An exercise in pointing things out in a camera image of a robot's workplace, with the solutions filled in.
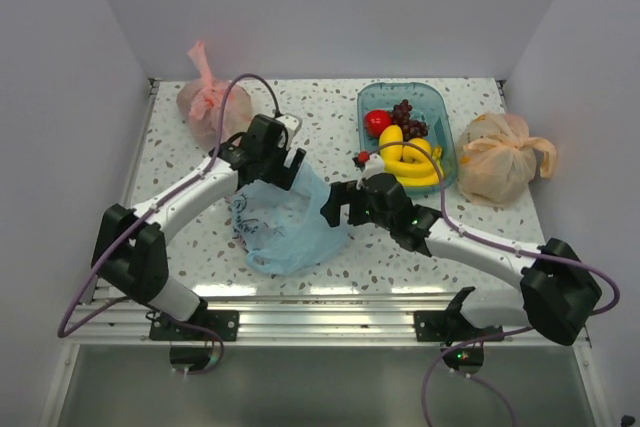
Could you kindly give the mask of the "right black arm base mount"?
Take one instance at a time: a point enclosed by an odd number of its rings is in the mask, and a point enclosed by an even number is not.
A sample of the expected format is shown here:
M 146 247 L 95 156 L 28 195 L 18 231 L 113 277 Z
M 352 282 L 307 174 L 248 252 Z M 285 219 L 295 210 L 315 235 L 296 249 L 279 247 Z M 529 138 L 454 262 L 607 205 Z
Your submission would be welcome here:
M 502 333 L 498 326 L 477 328 L 461 313 L 463 302 L 475 292 L 474 287 L 461 289 L 444 310 L 418 310 L 413 314 L 413 326 L 418 342 L 436 342 L 444 352 L 453 344 Z M 446 354 L 444 363 L 459 373 L 476 374 L 484 364 L 484 342 L 475 341 L 456 352 Z

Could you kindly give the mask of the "red apple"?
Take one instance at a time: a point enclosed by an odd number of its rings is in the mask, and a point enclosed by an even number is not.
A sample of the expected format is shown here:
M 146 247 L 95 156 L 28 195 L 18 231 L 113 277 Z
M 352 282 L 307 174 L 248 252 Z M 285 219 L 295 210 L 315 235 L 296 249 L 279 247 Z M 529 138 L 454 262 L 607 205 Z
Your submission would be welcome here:
M 365 130 L 373 138 L 379 138 L 384 130 L 392 124 L 392 117 L 388 111 L 375 109 L 364 116 Z

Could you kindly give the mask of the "yellow banana bunch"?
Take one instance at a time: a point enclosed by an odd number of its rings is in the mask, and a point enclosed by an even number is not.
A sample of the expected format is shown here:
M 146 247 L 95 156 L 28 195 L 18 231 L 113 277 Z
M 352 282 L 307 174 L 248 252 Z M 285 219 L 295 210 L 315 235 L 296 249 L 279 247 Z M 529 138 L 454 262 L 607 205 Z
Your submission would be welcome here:
M 385 170 L 393 174 L 404 187 L 427 187 L 439 183 L 437 172 L 442 173 L 442 149 L 436 146 L 423 147 L 428 152 L 437 167 L 418 150 L 406 145 L 395 145 L 384 148 L 380 155 L 385 163 Z

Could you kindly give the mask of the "dark red grape bunch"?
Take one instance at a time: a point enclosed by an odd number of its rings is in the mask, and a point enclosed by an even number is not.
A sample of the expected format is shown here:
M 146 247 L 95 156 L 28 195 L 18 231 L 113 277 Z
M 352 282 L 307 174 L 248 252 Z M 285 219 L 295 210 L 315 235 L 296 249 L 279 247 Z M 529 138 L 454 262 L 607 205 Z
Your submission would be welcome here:
M 428 124 L 417 117 L 413 117 L 413 112 L 414 109 L 409 100 L 403 99 L 393 106 L 390 114 L 392 123 L 400 127 L 404 141 L 426 138 L 429 132 Z

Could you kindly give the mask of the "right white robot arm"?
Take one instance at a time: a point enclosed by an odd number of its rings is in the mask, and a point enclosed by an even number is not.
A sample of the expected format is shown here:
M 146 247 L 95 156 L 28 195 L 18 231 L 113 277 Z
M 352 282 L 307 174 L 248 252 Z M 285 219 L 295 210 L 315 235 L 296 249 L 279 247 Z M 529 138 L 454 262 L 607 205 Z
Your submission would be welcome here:
M 389 174 L 333 183 L 320 212 L 337 227 L 343 207 L 352 226 L 373 223 L 409 252 L 462 263 L 507 284 L 489 293 L 465 287 L 445 310 L 418 315 L 430 341 L 484 339 L 517 327 L 570 346 L 601 298 L 601 288 L 565 242 L 519 244 L 467 229 L 439 210 L 414 203 Z

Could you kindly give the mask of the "yellow lemon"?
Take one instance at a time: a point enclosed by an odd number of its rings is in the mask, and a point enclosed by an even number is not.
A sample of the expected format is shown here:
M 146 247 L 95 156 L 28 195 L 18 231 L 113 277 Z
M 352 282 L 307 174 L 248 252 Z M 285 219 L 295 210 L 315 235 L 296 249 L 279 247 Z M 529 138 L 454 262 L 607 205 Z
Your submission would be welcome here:
M 403 131 L 398 125 L 388 126 L 379 137 L 379 154 L 385 162 L 402 159 L 404 141 Z

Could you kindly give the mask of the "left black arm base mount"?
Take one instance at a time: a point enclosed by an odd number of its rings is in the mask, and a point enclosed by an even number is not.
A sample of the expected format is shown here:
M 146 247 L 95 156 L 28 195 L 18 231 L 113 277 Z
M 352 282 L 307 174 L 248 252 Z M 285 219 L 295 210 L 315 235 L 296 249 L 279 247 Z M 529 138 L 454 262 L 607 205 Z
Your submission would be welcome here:
M 240 313 L 237 310 L 210 310 L 201 300 L 186 321 L 154 310 L 146 314 L 151 322 L 149 339 L 168 341 L 171 367 L 184 376 L 202 375 L 216 369 L 225 354 L 225 343 L 237 340 Z

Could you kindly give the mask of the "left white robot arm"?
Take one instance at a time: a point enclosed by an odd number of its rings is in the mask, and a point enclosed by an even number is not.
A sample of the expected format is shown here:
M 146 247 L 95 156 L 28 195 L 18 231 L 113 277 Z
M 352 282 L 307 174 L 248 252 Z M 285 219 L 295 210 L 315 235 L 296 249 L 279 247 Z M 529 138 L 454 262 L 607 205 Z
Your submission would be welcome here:
M 292 114 L 258 114 L 245 132 L 216 146 L 164 192 L 131 208 L 109 208 L 96 243 L 97 276 L 173 318 L 173 328 L 185 339 L 201 337 L 208 326 L 205 301 L 169 274 L 167 245 L 207 208 L 257 180 L 288 191 L 306 155 L 298 149 L 287 160 L 301 126 Z

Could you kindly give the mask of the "light blue printed plastic bag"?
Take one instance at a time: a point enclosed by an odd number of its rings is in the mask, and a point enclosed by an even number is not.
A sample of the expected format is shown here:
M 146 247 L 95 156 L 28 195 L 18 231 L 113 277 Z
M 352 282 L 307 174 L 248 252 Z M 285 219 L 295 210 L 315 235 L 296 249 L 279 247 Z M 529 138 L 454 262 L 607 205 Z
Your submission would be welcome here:
M 231 225 L 246 250 L 246 264 L 264 274 L 288 276 L 328 261 L 347 244 L 345 225 L 331 227 L 320 209 L 330 187 L 308 163 L 291 189 L 255 181 L 230 202 Z

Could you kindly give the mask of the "yellow apple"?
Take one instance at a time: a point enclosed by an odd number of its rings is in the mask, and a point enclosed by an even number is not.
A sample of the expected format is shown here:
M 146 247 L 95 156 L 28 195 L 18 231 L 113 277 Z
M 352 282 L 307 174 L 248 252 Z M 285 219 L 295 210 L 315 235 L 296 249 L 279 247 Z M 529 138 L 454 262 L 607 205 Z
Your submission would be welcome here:
M 403 148 L 403 160 L 409 163 L 428 163 L 432 155 L 432 147 L 424 138 L 414 138 L 409 141 L 410 146 Z

